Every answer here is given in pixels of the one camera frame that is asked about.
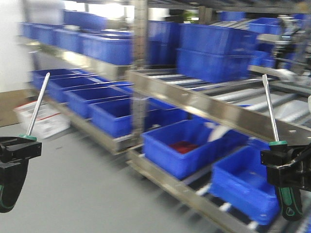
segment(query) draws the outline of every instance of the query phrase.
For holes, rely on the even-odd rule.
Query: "green screwdriver handle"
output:
[[[270,142],[271,151],[284,152],[286,141]],[[299,188],[276,187],[276,197],[283,217],[288,221],[297,221],[302,218],[302,203]]]
[[[302,203],[299,188],[277,188],[276,196],[283,217],[288,221],[298,221],[302,218]]]

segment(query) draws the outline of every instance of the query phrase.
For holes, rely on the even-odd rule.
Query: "blue plastic bin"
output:
[[[174,45],[149,41],[148,63],[150,65],[176,64],[177,48]]]
[[[280,19],[278,18],[259,18],[248,23],[248,30],[261,34],[281,33]]]
[[[107,34],[115,34],[115,35],[127,35],[127,36],[133,35],[133,32],[131,31],[120,31],[120,30],[113,30],[113,29],[106,29],[106,30],[102,30],[101,32],[107,33]]]
[[[254,56],[250,61],[250,65],[263,66],[264,59],[269,58],[270,54],[264,51],[255,51]]]
[[[178,50],[177,71],[209,83],[243,80],[248,77],[252,56],[221,56]]]
[[[119,66],[132,63],[132,40],[110,39],[82,34],[83,54]]]
[[[106,62],[119,66],[127,66],[132,63],[132,40],[119,40],[109,38],[103,38],[102,40],[105,41],[104,47],[102,49],[102,54],[106,53],[106,56],[104,56],[106,57]]]
[[[149,98],[149,103],[160,109],[156,118],[153,119],[153,125],[166,126],[187,119],[187,112],[172,104],[154,98]]]
[[[85,76],[88,75],[84,71],[80,69],[44,69],[44,70],[34,70],[31,72],[32,76],[32,84],[37,89],[41,89],[45,75],[50,73],[50,79],[62,79],[62,78],[71,78],[71,77],[78,77],[78,76]]]
[[[178,179],[185,178],[200,168],[225,156],[237,146],[243,145],[248,137],[229,131],[222,138],[207,142],[212,129],[195,120],[185,120],[142,135],[145,157]],[[199,147],[180,154],[169,145],[187,141]]]
[[[82,53],[82,39],[80,33],[55,29],[56,32],[56,46],[72,52]]]
[[[113,100],[90,105],[92,122],[113,137],[121,137],[132,131],[131,100]],[[161,126],[186,119],[187,113],[167,103],[149,98],[145,129],[155,124]]]
[[[276,61],[274,57],[267,57],[263,59],[263,66],[268,68],[274,68],[276,64]]]
[[[213,195],[230,202],[260,225],[268,225],[279,212],[275,188],[268,184],[266,167],[260,164],[260,150],[267,143],[252,140],[213,166]]]
[[[64,24],[77,25],[84,29],[102,30],[106,28],[107,18],[88,12],[64,10]]]
[[[94,125],[114,138],[131,134],[132,115],[131,99],[112,100],[90,105],[91,117]],[[152,122],[158,117],[157,109],[153,104],[148,104],[145,128],[152,126]]]
[[[246,18],[245,12],[239,11],[222,11],[220,13],[220,21],[239,21]]]
[[[56,32],[55,27],[36,25],[37,39],[47,45],[56,45]]]
[[[50,80],[47,86],[47,90],[49,91],[49,96],[51,96],[53,99],[57,100],[58,102],[65,102],[65,91],[107,86],[102,84],[103,82],[97,79],[96,76],[63,78]]]
[[[130,97],[128,92],[113,87],[66,91],[65,95],[68,107],[83,118],[91,117],[89,105],[92,103],[119,100]]]
[[[178,23],[150,20],[148,21],[148,33],[150,41],[179,45],[180,25]]]
[[[21,25],[21,34],[24,37],[30,38],[30,39],[35,39],[35,34],[34,34],[34,30],[33,30],[33,24],[32,23],[28,23],[28,22],[22,22],[20,23]]]
[[[199,24],[181,24],[181,48],[217,55],[252,55],[257,33]]]

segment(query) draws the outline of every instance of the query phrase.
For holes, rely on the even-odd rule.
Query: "white wall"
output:
[[[169,16],[169,10],[163,8],[149,8],[149,20],[163,21]]]
[[[17,45],[22,20],[20,0],[0,1],[0,92],[24,89],[32,69],[30,56]]]

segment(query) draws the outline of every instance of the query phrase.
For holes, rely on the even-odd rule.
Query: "stacked blue bin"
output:
[[[179,47],[180,26],[174,22],[148,21],[148,63],[174,65]]]
[[[82,53],[95,59],[119,66],[130,65],[133,61],[131,39],[111,39],[84,33],[81,35]]]
[[[178,72],[210,83],[246,79],[257,33],[210,25],[182,24]]]
[[[64,24],[77,25],[80,28],[103,30],[107,25],[107,18],[88,12],[64,10]]]
[[[143,152],[147,159],[183,179],[245,144],[248,139],[246,135],[230,130],[222,138],[208,142],[212,130],[197,120],[185,120],[152,130],[142,135]],[[196,144],[198,148],[181,154],[170,147],[180,141]]]
[[[91,104],[92,123],[114,138],[132,132],[131,99]],[[153,125],[166,126],[186,119],[187,113],[170,104],[150,98],[145,130]]]
[[[246,13],[242,11],[221,11],[220,21],[239,21],[246,18]]]
[[[56,46],[72,52],[82,53],[82,39],[79,32],[56,29]]]
[[[256,139],[237,152],[216,162],[209,192],[230,202],[260,225],[268,225],[279,212],[275,188],[268,184],[260,151],[268,144]]]
[[[34,70],[31,72],[32,85],[40,90],[44,81],[44,77],[47,73],[50,73],[50,81],[54,79],[63,78],[76,78],[80,76],[90,75],[81,69],[45,69],[45,70]]]
[[[280,35],[280,22],[281,20],[279,18],[259,18],[249,22],[248,29],[260,34]]]
[[[90,104],[110,100],[127,99],[131,94],[123,89],[109,86],[66,91],[68,107],[82,118],[90,118]]]

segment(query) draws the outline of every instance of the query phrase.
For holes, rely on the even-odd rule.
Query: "warehouse shelf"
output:
[[[83,54],[46,45],[23,36],[19,36],[18,40],[20,44],[28,46],[32,51],[43,52],[74,66],[80,67],[88,72],[101,75],[112,81],[125,80],[126,71],[131,68],[131,66],[117,66],[111,63],[103,62]]]
[[[228,202],[208,193],[210,188],[211,166],[207,166],[193,175],[178,180],[166,171],[162,170],[148,159],[139,150],[128,152],[128,165],[143,177],[148,178],[163,190],[193,208],[202,216],[207,217],[226,233],[281,233],[295,232],[300,222],[290,223],[282,216],[278,215],[268,226],[261,226],[255,221],[251,221],[247,216],[236,210]],[[303,192],[302,200],[305,216],[311,208],[310,193]]]
[[[31,88],[31,91],[38,94],[38,91],[34,88]],[[66,104],[57,103],[48,96],[45,96],[44,100],[68,117],[74,127],[87,133],[95,142],[107,149],[113,155],[123,154],[135,145],[131,134],[119,138],[112,138],[92,125],[89,120],[76,115],[66,106]]]
[[[265,72],[266,70],[263,70],[263,67],[261,69],[260,71],[263,73],[273,75],[272,72]],[[268,116],[228,103],[236,99],[226,99],[228,102],[224,102],[212,96],[250,88],[254,85],[263,87],[261,79],[227,83],[206,83],[193,80],[193,83],[187,83],[187,86],[190,87],[187,88],[187,86],[179,82],[190,78],[183,75],[178,76],[175,69],[137,70],[129,71],[128,74],[129,81],[134,83],[134,89],[137,93],[167,101],[189,113],[210,118],[248,135],[266,141],[273,141],[273,131]],[[290,145],[310,143],[310,128],[281,120],[277,120],[277,125],[280,138],[287,140]]]

